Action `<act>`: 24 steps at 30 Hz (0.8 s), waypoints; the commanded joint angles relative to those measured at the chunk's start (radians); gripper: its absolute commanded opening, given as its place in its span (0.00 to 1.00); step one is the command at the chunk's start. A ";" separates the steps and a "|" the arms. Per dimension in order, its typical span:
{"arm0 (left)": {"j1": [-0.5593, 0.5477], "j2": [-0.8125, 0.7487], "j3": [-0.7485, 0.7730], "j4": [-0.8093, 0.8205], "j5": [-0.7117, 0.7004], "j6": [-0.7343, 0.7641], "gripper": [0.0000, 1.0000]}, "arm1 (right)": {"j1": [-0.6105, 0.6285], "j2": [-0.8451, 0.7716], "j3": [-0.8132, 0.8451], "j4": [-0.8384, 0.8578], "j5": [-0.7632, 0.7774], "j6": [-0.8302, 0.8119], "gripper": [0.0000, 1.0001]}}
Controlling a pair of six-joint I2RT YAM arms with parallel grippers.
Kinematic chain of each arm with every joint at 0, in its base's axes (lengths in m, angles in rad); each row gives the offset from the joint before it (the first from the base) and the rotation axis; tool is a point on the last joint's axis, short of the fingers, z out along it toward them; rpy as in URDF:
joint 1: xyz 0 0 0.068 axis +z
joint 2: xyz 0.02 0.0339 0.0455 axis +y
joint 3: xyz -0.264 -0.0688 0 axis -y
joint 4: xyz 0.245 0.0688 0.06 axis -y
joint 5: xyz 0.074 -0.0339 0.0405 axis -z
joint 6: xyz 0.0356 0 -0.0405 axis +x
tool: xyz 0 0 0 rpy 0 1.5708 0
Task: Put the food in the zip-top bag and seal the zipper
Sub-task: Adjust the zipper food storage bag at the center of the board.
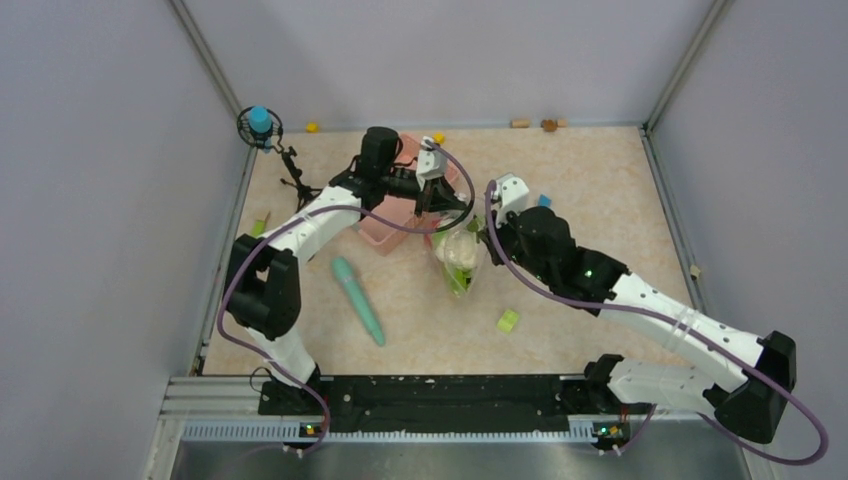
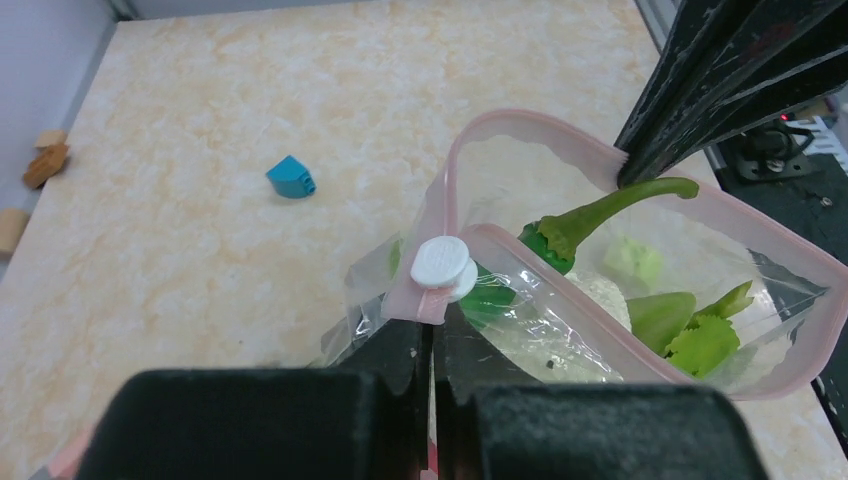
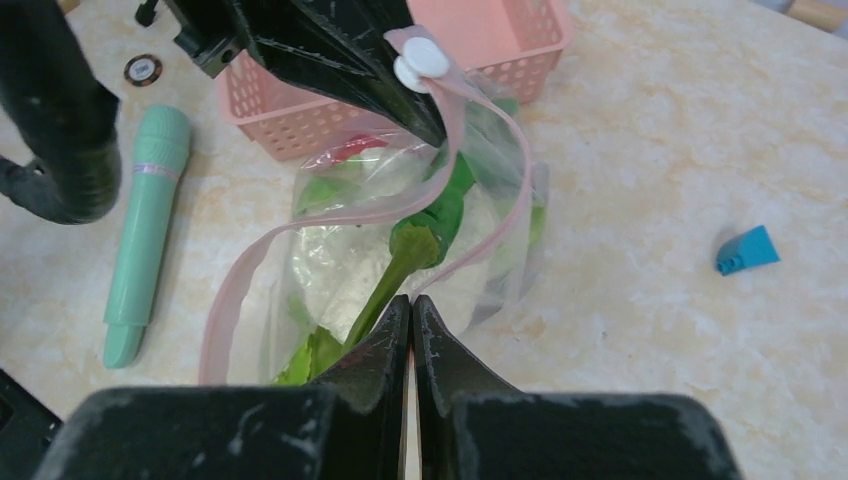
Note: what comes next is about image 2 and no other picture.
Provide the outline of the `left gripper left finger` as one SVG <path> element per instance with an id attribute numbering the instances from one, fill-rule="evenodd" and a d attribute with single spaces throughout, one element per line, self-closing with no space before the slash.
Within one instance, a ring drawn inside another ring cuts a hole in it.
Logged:
<path id="1" fill-rule="evenodd" d="M 364 382 L 354 400 L 357 479 L 418 479 L 428 467 L 432 329 L 390 320 L 333 367 Z"/>

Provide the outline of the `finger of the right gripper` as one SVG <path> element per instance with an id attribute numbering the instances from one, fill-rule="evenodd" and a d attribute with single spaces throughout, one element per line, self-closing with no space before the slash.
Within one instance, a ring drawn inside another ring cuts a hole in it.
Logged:
<path id="1" fill-rule="evenodd" d="M 618 187 L 828 94 L 826 1 L 684 1 L 615 145 Z"/>
<path id="2" fill-rule="evenodd" d="M 653 80 L 665 94 L 636 109 L 635 176 L 653 179 L 686 156 L 844 86 L 844 19 L 746 19 L 723 24 L 688 70 Z"/>

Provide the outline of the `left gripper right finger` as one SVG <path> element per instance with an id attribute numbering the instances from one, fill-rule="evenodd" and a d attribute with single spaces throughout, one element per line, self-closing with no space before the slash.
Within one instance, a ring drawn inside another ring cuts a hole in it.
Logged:
<path id="1" fill-rule="evenodd" d="M 445 323 L 434 328 L 433 354 L 438 477 L 479 479 L 472 394 L 484 386 L 538 385 L 540 381 L 487 340 L 457 304 L 448 306 Z"/>

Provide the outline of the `white cauliflower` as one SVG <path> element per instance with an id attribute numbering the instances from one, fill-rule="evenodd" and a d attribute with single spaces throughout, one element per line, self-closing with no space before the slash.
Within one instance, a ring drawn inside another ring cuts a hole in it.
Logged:
<path id="1" fill-rule="evenodd" d="M 565 275 L 626 330 L 626 299 L 606 277 L 586 270 Z M 622 376 L 590 349 L 576 330 L 550 312 L 516 299 L 508 310 L 479 321 L 478 330 L 509 360 L 544 383 L 618 383 Z"/>

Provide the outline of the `green bell pepper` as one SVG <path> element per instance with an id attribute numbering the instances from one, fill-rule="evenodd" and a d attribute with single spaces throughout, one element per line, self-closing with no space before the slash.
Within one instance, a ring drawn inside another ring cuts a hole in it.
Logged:
<path id="1" fill-rule="evenodd" d="M 546 215 L 526 224 L 518 241 L 558 273 L 569 273 L 575 264 L 578 246 L 596 229 L 622 210 L 649 198 L 674 194 L 692 199 L 698 184 L 682 177 L 649 180 L 627 186 L 591 203 L 560 215 Z M 459 304 L 464 312 L 497 315 L 512 304 L 516 293 L 481 267 L 475 287 Z"/>

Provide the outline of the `clear pink zip bag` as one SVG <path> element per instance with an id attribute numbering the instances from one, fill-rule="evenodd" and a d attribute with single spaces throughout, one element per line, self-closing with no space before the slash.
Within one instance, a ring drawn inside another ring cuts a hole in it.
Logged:
<path id="1" fill-rule="evenodd" d="M 679 169 L 618 188 L 625 158 L 539 112 L 472 120 L 412 227 L 350 267 L 318 364 L 390 317 L 458 313 L 546 382 L 701 381 L 761 400 L 816 377 L 847 323 L 846 266 Z"/>

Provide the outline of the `green celery stalk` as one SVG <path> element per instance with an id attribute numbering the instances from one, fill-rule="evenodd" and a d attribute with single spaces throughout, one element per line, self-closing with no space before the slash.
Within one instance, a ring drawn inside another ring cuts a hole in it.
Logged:
<path id="1" fill-rule="evenodd" d="M 751 280 L 699 309 L 692 292 L 658 290 L 665 259 L 632 238 L 613 240 L 602 267 L 623 294 L 610 300 L 613 318 L 678 370 L 703 379 L 740 348 L 731 318 L 753 304 Z"/>

